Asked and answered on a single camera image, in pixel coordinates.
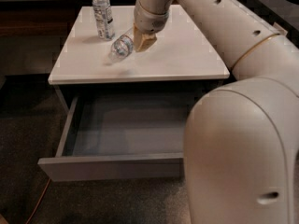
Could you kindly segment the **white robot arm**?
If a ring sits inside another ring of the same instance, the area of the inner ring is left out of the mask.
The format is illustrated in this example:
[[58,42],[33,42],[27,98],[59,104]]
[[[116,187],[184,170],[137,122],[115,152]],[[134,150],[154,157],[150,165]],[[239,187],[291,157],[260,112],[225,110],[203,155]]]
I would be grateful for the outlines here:
[[186,122],[192,224],[296,224],[297,47],[236,0],[136,0],[137,29],[161,31],[172,1],[235,77],[203,96]]

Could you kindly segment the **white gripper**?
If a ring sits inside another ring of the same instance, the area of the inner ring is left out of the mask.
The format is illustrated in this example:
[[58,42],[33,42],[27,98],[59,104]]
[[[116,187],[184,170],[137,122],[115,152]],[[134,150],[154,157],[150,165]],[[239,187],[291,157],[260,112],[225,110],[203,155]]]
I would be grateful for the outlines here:
[[162,14],[154,14],[147,11],[141,5],[140,0],[135,2],[134,10],[134,49],[142,52],[151,47],[157,40],[156,33],[163,30],[169,17],[169,11]]

